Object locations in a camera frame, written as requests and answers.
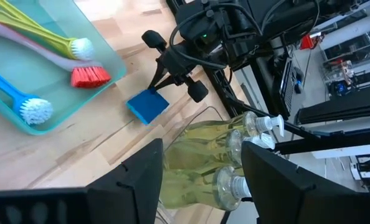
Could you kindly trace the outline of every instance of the blue toothbrush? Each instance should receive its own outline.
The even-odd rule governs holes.
[[[13,112],[27,124],[42,124],[52,116],[51,103],[38,96],[20,92],[2,76],[0,76],[0,90],[12,97],[14,100]]]

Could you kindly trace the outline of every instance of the yellow liquid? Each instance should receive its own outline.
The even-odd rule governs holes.
[[[202,121],[189,125],[179,136],[180,140],[185,139],[205,139],[213,140],[233,129],[238,129],[246,136],[256,136],[259,132],[255,129],[255,119],[257,115],[251,113],[252,119],[246,124],[244,113],[229,121]]]
[[[183,208],[195,203],[233,210],[239,200],[232,196],[229,183],[232,175],[220,172],[222,164],[209,164],[197,170],[165,170],[160,199],[169,209]]]
[[[205,139],[177,141],[164,153],[164,167],[166,169],[198,169],[211,162],[238,167],[240,164],[236,163],[230,154],[230,141],[237,141],[237,147],[240,150],[241,138],[240,133],[238,135],[227,133],[212,141]]]

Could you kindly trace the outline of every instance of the clear plastic container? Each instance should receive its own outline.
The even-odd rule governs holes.
[[[0,113],[28,134],[46,134],[109,85],[123,77],[126,73],[125,64],[73,1],[11,0],[9,2],[41,26],[58,35],[90,39],[95,47],[95,60],[101,62],[111,75],[111,81],[100,88],[90,90],[73,88],[70,86],[69,72],[32,50],[0,37],[0,75],[19,90],[38,95],[51,102],[54,114],[44,124],[29,126],[12,111],[12,100],[1,90]]]

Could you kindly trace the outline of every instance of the black metal frame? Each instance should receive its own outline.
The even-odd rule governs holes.
[[[178,7],[185,4],[184,0],[166,0],[166,2],[174,15],[178,11]],[[249,61],[249,65],[252,67],[255,75],[257,74],[256,78],[258,78],[258,76],[262,77],[263,71],[261,71],[259,66],[256,63],[253,63],[253,61],[253,59]],[[272,117],[272,115],[255,109],[250,105],[246,105],[243,101],[237,99],[223,70],[213,70],[207,67],[203,67],[203,69],[231,118],[241,115],[246,111],[252,111],[258,116]],[[261,86],[267,86],[263,79],[259,78],[257,81],[259,82],[260,88]],[[262,94],[266,95],[267,93],[265,92],[267,90],[268,88],[261,88]],[[336,133],[321,133],[309,131],[304,127],[299,127],[289,122],[285,122],[285,130],[303,137],[303,139],[278,143],[276,145],[276,151],[281,154],[313,152],[370,144],[370,129],[362,129],[346,133],[342,131]]]

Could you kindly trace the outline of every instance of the wooden table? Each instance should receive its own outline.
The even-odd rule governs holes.
[[[224,107],[201,68],[210,94],[195,103],[186,86],[169,86],[161,94],[170,106],[152,125],[145,126],[131,114],[125,102],[145,89],[156,69],[157,50],[149,49],[141,35],[148,29],[167,39],[175,26],[163,0],[76,0],[102,36],[124,59],[128,73],[96,97],[59,128],[45,136],[20,133],[0,115],[0,190],[84,186],[106,174],[155,138],[167,146],[176,127],[207,106],[228,118]],[[236,80],[232,86],[240,98]],[[177,223],[219,223],[223,212],[204,205],[178,211]]]

